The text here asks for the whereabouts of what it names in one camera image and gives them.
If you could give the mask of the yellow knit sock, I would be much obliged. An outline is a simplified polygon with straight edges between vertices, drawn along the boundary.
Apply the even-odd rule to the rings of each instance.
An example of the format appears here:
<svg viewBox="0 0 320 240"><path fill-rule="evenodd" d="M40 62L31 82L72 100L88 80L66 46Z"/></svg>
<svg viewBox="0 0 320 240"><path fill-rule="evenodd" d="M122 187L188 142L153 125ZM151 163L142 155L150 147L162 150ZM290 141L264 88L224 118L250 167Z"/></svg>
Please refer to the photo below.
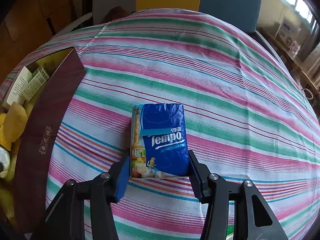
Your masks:
<svg viewBox="0 0 320 240"><path fill-rule="evenodd" d="M3 148L10 151L12 142L8 141L4 134L4 119L6 117L5 113L0 114L0 144Z"/></svg>

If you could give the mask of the small green white box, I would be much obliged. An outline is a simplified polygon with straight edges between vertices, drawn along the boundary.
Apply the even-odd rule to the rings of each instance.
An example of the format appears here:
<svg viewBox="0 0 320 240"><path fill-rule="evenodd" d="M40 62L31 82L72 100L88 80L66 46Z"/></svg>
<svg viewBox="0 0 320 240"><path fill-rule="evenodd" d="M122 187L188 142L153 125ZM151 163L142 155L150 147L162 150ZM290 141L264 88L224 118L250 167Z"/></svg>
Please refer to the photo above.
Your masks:
<svg viewBox="0 0 320 240"><path fill-rule="evenodd" d="M30 101L49 78L50 76L46 69L43 66L39 66L22 87L21 96L24 100Z"/></svg>

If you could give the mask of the white box on shelf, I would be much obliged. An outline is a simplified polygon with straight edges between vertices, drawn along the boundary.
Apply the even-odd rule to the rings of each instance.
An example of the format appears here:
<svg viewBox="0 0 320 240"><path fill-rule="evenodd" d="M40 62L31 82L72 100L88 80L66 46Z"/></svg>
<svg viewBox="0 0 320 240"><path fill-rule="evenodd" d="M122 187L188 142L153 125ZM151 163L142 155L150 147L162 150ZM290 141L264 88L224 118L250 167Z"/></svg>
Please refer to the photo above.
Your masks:
<svg viewBox="0 0 320 240"><path fill-rule="evenodd" d="M290 48L300 34L301 28L287 18L283 18L275 35L276 40Z"/></svg>

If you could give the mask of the gold tin box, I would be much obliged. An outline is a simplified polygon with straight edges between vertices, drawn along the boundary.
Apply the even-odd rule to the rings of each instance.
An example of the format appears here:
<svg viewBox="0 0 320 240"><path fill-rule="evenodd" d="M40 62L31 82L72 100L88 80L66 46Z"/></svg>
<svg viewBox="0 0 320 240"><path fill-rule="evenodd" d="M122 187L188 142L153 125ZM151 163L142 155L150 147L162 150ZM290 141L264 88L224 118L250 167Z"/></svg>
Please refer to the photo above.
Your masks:
<svg viewBox="0 0 320 240"><path fill-rule="evenodd" d="M46 210L49 163L59 127L85 68L76 49L69 47L46 55L26 66L35 72L43 67L49 79L30 101L25 101L28 120L21 137L13 144L6 182L12 194L9 220L19 233L32 232Z"/></svg>

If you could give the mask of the striped bed sheet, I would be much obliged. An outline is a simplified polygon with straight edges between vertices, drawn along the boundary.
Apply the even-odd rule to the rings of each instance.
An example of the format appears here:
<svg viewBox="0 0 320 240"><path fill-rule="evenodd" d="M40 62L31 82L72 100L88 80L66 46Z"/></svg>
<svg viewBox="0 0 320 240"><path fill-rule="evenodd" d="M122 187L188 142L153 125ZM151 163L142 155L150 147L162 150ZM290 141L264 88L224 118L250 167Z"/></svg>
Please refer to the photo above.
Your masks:
<svg viewBox="0 0 320 240"><path fill-rule="evenodd" d="M251 37L210 15L150 9L54 38L19 70L68 47L86 69L54 143L46 202L63 183L90 180L130 144L135 104L184 105L188 147L228 181L252 180L289 239L319 214L319 123L302 90Z"/></svg>

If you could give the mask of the cream medicine box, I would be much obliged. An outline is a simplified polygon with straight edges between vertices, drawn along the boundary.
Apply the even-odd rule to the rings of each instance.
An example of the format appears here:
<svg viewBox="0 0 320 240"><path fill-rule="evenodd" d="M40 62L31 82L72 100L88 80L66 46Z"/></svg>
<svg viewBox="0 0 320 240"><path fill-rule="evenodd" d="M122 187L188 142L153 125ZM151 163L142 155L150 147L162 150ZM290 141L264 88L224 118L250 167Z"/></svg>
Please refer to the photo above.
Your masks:
<svg viewBox="0 0 320 240"><path fill-rule="evenodd" d="M2 103L1 103L2 107L9 110L13 102L16 102L21 106L24 104L25 99L21 96L21 92L24 84L28 81L31 75L32 75L31 71L26 66L24 66L20 70L18 76L10 85L8 91L5 94L4 99L2 100Z"/></svg>

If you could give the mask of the white plastic bag bundle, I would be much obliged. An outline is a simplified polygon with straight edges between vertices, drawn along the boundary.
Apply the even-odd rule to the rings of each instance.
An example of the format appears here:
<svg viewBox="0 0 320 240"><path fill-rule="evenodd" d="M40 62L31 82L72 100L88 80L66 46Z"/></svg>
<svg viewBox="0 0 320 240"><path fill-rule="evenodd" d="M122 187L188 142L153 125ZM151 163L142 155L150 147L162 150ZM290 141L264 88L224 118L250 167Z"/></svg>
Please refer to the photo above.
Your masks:
<svg viewBox="0 0 320 240"><path fill-rule="evenodd" d="M10 154L3 147L0 147L0 162L1 162L0 178L5 178L8 175L9 168L10 168Z"/></svg>

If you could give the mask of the wooden side shelf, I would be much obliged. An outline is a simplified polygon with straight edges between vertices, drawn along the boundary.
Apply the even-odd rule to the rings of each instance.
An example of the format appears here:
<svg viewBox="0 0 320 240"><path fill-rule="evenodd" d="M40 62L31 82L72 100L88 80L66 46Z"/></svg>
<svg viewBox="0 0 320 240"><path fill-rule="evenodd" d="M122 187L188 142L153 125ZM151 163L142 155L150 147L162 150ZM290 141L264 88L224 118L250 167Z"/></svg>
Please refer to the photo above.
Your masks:
<svg viewBox="0 0 320 240"><path fill-rule="evenodd" d="M291 53L291 51L288 48L286 48L280 41L274 38L268 31L265 31L262 27L260 27L259 31L264 38L270 40L270 42L276 46L276 48L280 51L281 55L284 55L285 59L287 60L285 62L285 65L298 72L300 78L304 80L304 82L311 88L313 94L319 95L319 89L310 79L310 77L308 77L306 72L303 71L302 62L300 61L300 59L296 57L296 55Z"/></svg>

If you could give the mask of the blue Tempo tissue pack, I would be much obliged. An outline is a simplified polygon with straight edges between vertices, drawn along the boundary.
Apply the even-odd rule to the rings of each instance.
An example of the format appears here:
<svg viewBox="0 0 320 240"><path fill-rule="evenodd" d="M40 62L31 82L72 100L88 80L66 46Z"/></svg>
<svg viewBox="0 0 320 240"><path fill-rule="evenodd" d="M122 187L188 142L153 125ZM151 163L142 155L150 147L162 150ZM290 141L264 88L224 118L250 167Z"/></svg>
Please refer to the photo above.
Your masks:
<svg viewBox="0 0 320 240"><path fill-rule="evenodd" d="M187 176L189 155L183 105L134 105L130 151L132 178Z"/></svg>

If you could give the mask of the wooden wardrobe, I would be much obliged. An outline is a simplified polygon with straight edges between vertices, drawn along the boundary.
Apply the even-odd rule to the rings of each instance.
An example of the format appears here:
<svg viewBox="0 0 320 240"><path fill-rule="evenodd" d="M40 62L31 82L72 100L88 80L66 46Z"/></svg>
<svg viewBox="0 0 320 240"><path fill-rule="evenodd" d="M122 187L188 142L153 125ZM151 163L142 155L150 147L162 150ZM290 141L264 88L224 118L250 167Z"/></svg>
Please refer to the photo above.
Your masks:
<svg viewBox="0 0 320 240"><path fill-rule="evenodd" d="M75 18L72 0L1 0L1 80Z"/></svg>

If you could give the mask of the white bed rail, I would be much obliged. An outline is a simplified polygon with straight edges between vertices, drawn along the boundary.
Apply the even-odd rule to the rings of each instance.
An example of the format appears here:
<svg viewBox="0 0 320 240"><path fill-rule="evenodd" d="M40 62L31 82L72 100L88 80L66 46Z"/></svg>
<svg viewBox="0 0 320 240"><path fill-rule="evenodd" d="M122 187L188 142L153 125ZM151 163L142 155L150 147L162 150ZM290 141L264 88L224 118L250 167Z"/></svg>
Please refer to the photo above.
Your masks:
<svg viewBox="0 0 320 240"><path fill-rule="evenodd" d="M71 31L73 31L74 29L76 29L77 27L79 27L81 24L90 21L93 18L93 14L92 12L89 12L83 16L81 16L80 18L78 18L77 20L73 21L72 23L70 23L69 25L67 25L66 27L64 27L61 31L59 31L57 34L55 34L53 36L53 38L65 35L67 33L70 33Z"/></svg>

